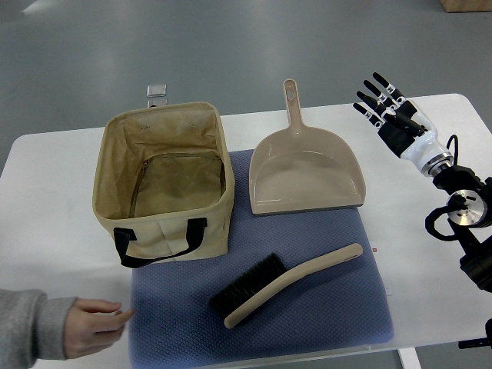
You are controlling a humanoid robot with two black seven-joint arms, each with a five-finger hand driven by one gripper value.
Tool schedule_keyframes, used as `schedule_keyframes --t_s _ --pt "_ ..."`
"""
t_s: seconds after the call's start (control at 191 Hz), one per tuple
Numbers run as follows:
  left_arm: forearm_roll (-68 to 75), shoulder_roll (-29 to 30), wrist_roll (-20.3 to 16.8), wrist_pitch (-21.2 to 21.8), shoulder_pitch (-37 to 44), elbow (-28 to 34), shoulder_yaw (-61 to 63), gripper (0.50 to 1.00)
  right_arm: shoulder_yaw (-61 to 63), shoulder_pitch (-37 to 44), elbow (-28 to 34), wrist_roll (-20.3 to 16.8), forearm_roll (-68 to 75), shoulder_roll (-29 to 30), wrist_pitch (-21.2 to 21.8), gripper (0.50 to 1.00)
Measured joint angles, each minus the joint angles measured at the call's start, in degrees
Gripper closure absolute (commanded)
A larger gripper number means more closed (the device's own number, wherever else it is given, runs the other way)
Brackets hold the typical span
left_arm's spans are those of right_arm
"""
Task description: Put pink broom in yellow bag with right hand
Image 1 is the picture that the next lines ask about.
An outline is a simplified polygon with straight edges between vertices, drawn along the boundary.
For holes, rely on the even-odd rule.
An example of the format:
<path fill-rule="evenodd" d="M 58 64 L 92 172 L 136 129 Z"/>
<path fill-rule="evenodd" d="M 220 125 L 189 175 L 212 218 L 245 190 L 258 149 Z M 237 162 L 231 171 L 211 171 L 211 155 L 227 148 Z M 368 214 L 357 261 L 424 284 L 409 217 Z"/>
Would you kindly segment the person's bare hand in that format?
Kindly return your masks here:
<path fill-rule="evenodd" d="M 76 298 L 65 319 L 63 348 L 67 359 L 96 354 L 120 340 L 135 310 L 121 303 Z"/>

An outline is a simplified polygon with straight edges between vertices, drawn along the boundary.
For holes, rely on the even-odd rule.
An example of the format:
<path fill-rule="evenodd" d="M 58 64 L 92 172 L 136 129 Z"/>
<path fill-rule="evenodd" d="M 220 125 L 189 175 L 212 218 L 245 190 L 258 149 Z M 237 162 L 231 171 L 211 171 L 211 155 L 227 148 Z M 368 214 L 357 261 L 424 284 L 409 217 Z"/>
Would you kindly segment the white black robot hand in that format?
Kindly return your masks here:
<path fill-rule="evenodd" d="M 373 78 L 375 83 L 364 81 L 372 95 L 358 91 L 361 102 L 353 107 L 377 129 L 390 151 L 412 162 L 426 177 L 455 165 L 457 159 L 439 142 L 437 129 L 416 103 L 379 73 L 375 72 Z"/>

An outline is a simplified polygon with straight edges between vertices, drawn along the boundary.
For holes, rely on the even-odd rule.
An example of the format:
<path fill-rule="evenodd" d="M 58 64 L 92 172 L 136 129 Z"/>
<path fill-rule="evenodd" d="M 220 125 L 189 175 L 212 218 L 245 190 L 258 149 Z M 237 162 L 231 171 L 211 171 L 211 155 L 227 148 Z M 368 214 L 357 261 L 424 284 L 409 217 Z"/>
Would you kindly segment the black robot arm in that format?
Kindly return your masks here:
<path fill-rule="evenodd" d="M 491 238 L 478 241 L 474 228 L 491 226 L 491 178 L 481 181 L 460 165 L 441 165 L 431 173 L 436 188 L 447 192 L 445 206 L 424 221 L 427 233 L 441 241 L 457 241 L 464 251 L 460 269 L 482 291 L 491 292 Z"/>

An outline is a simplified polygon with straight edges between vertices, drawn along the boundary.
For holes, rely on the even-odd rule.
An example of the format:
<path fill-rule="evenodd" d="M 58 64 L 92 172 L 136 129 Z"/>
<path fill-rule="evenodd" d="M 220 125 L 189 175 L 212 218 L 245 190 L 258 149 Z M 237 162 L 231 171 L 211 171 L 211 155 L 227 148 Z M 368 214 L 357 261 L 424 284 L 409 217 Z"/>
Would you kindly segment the grey sleeved forearm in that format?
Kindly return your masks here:
<path fill-rule="evenodd" d="M 31 368 L 38 359 L 67 359 L 65 322 L 76 298 L 41 290 L 1 290 L 1 367 Z"/>

